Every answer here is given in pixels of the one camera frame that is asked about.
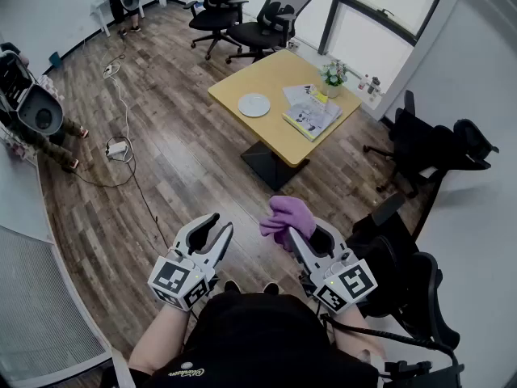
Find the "person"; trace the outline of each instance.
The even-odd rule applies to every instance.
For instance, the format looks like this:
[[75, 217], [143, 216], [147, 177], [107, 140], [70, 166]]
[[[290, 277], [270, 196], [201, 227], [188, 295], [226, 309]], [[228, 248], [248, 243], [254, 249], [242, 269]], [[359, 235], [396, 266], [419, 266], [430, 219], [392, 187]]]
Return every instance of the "person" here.
[[[0, 53], [5, 52], [6, 50], [10, 50], [11, 52], [16, 53], [25, 67], [29, 65], [28, 58], [25, 57], [21, 51], [11, 42], [0, 44]], [[3, 88], [3, 82], [0, 82], [0, 89], [3, 91], [5, 90], [5, 88]], [[20, 135], [27, 144], [31, 144], [37, 148], [40, 148], [44, 154], [47, 154], [62, 167], [70, 168], [72, 170], [77, 168], [79, 161], [74, 158], [70, 151], [62, 148], [61, 146], [53, 144], [47, 137], [28, 128], [19, 120], [12, 120], [9, 115], [2, 110], [0, 110], [0, 114], [0, 121], [4, 124], [4, 126], [6, 126], [7, 129], [13, 131], [17, 135]], [[66, 116], [63, 116], [63, 123], [60, 130], [74, 137], [86, 138], [88, 136], [87, 129], [83, 128], [80, 124], [74, 122]]]
[[[126, 36], [128, 33], [124, 27], [124, 7], [122, 6], [122, 2], [120, 0], [110, 0], [110, 8], [115, 23], [120, 26], [119, 36]], [[128, 14], [131, 16], [132, 21], [131, 32], [139, 32], [141, 28], [138, 25], [138, 9], [128, 11]]]
[[[334, 317], [368, 328], [358, 308]], [[334, 386], [375, 388], [377, 368], [359, 358], [380, 360], [377, 338], [326, 329], [300, 299], [279, 295], [269, 284], [262, 293], [242, 294], [233, 281], [213, 297], [182, 350], [189, 313], [165, 305], [132, 351], [128, 367], [135, 386]], [[113, 368], [101, 388], [116, 386]]]

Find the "potted plant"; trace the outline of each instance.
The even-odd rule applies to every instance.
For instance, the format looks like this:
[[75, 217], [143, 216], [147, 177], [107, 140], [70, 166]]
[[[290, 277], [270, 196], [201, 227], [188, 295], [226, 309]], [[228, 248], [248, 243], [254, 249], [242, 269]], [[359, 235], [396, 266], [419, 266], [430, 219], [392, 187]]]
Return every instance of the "potted plant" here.
[[341, 91], [341, 85], [347, 80], [347, 68], [341, 61], [332, 61], [324, 65], [320, 72], [323, 81], [323, 95], [335, 98]]

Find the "power strip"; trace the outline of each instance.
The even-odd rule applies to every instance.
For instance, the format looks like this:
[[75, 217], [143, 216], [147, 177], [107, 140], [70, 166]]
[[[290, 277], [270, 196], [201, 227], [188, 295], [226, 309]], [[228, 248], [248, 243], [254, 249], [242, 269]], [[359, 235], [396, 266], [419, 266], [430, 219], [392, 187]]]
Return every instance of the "power strip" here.
[[127, 150], [128, 144], [126, 144], [126, 141], [117, 142], [116, 144], [106, 147], [106, 156], [113, 158], [114, 155], [125, 153]]

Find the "black shirt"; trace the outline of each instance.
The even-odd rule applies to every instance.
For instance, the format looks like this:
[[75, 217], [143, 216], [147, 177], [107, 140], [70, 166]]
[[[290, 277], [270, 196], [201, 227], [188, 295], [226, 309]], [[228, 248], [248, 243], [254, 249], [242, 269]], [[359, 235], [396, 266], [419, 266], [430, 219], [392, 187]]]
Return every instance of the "black shirt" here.
[[377, 387], [369, 364], [332, 347], [317, 316], [293, 296], [223, 293], [203, 309], [183, 353], [137, 388], [301, 384]]
[[20, 53], [20, 50], [16, 46], [14, 46], [11, 42], [0, 43], [0, 50], [2, 52], [5, 50], [10, 50], [10, 51], [16, 53], [17, 55], [19, 55], [19, 53]]

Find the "pants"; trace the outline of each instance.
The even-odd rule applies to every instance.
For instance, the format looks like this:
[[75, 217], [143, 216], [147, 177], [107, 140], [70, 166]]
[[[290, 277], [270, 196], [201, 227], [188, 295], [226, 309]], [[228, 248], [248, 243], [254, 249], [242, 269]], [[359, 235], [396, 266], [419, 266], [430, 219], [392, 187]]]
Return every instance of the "pants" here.
[[[44, 154], [47, 154], [59, 165], [63, 167], [68, 167], [74, 162], [74, 156], [70, 151], [53, 144], [48, 140], [47, 137], [44, 137], [40, 133], [32, 131], [27, 127], [23, 126], [23, 128], [20, 129], [22, 132], [23, 139], [27, 143], [40, 148], [44, 152]], [[69, 135], [73, 135], [74, 137], [81, 136], [81, 125], [77, 122], [70, 120], [66, 116], [63, 116], [63, 124], [61, 126], [61, 129], [63, 129]]]
[[[121, 24], [124, 22], [124, 6], [120, 0], [110, 0], [111, 14], [115, 18], [115, 23]], [[129, 16], [137, 15], [138, 9], [128, 11]]]

